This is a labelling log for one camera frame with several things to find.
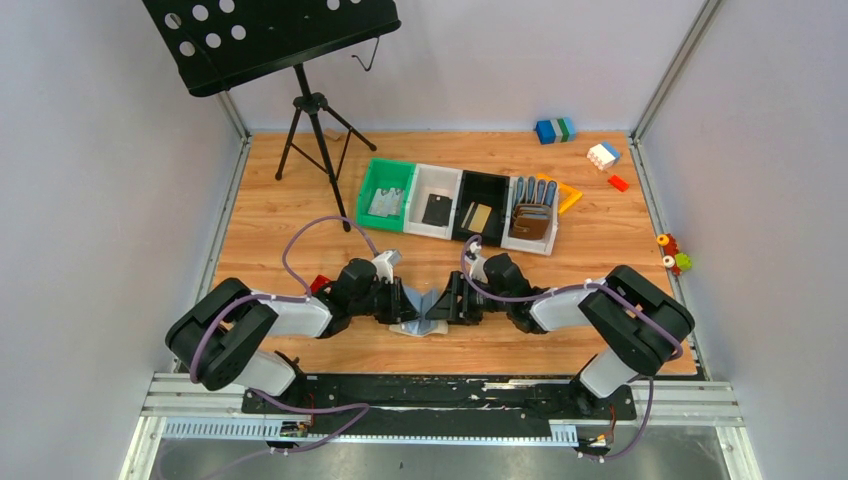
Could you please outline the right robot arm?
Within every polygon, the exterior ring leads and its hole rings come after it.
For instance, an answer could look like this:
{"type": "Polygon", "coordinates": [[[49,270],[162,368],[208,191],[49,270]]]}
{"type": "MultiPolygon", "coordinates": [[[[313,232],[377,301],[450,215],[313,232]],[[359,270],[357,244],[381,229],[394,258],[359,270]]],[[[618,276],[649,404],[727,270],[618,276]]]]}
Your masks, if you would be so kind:
{"type": "Polygon", "coordinates": [[[627,265],[579,285],[534,287],[507,254],[470,254],[441,293],[425,296],[427,321],[474,325],[484,314],[503,312],[522,332],[547,334],[589,325],[606,347],[575,378],[576,395],[605,399],[637,378],[656,375],[683,353],[694,330],[689,310],[627,265]]]}

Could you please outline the beige card holder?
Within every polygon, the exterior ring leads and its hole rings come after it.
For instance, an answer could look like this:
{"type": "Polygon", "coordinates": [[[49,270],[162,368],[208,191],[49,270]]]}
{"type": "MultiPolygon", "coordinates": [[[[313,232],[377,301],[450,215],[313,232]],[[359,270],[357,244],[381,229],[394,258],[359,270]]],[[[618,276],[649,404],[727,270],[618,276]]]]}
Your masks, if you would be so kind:
{"type": "Polygon", "coordinates": [[[416,311],[416,317],[410,321],[390,325],[389,330],[394,333],[414,337],[424,337],[430,334],[446,335],[448,333],[448,323],[446,320],[428,320],[425,318],[426,313],[436,304],[441,293],[437,289],[420,292],[415,288],[407,286],[404,286],[403,290],[404,295],[411,301],[416,311]]]}

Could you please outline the red object under arm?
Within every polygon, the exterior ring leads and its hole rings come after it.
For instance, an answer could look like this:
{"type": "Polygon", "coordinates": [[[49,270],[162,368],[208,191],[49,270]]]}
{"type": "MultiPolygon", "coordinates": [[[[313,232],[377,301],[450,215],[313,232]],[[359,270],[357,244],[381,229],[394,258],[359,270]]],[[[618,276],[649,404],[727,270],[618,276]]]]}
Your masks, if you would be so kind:
{"type": "Polygon", "coordinates": [[[317,275],[313,281],[311,282],[309,288],[312,294],[315,294],[325,288],[327,285],[330,285],[332,280],[324,275],[317,275]]]}

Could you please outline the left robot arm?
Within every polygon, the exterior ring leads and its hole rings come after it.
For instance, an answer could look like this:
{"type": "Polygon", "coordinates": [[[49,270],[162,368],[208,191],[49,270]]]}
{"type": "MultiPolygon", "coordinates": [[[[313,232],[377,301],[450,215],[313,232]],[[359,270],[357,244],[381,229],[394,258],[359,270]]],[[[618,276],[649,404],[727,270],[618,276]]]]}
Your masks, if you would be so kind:
{"type": "Polygon", "coordinates": [[[392,267],[387,258],[355,258],[337,279],[314,284],[305,297],[253,290],[227,278],[171,326],[165,345],[209,391],[236,384],[279,396],[299,370],[285,355],[262,351],[266,337],[329,338],[357,316],[390,326],[420,320],[423,294],[405,287],[392,267]]]}

